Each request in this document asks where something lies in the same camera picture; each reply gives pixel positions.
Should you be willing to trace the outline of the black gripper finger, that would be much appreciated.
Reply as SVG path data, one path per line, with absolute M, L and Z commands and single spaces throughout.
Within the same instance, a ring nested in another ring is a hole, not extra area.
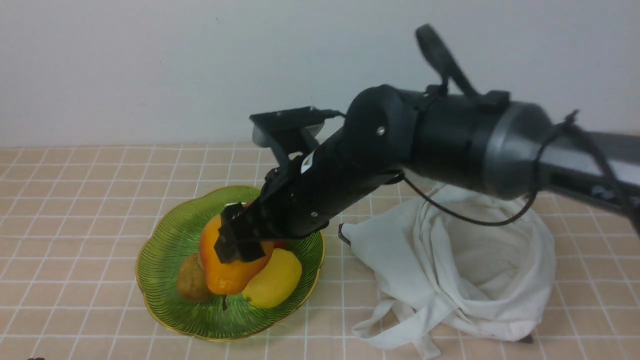
M 220 214 L 220 231 L 252 231 L 254 224 L 245 212 L 253 202 L 227 203 Z

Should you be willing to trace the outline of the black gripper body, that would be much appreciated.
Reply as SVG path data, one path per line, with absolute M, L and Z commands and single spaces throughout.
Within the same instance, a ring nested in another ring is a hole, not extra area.
M 403 180 L 419 120 L 419 94 L 390 85 L 367 88 L 342 127 L 306 155 L 271 170 L 246 210 L 252 231 L 237 243 L 304 239 L 379 187 Z

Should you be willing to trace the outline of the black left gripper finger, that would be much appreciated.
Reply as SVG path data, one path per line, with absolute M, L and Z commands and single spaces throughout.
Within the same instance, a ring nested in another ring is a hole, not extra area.
M 222 264 L 231 264 L 233 262 L 248 264 L 266 256 L 260 241 L 238 243 L 237 241 L 226 239 L 222 235 L 216 240 L 214 250 Z

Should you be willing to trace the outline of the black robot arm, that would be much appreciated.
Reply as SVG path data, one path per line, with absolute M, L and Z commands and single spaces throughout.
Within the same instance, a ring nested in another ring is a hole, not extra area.
M 576 112 L 553 124 L 505 91 L 476 98 L 381 85 L 362 91 L 342 127 L 318 143 L 310 127 L 340 111 L 302 107 L 250 116 L 278 166 L 256 200 L 221 213 L 224 264 L 265 255 L 262 241 L 301 240 L 405 171 L 498 199 L 550 191 L 626 216 L 639 228 L 639 137 L 587 132 Z

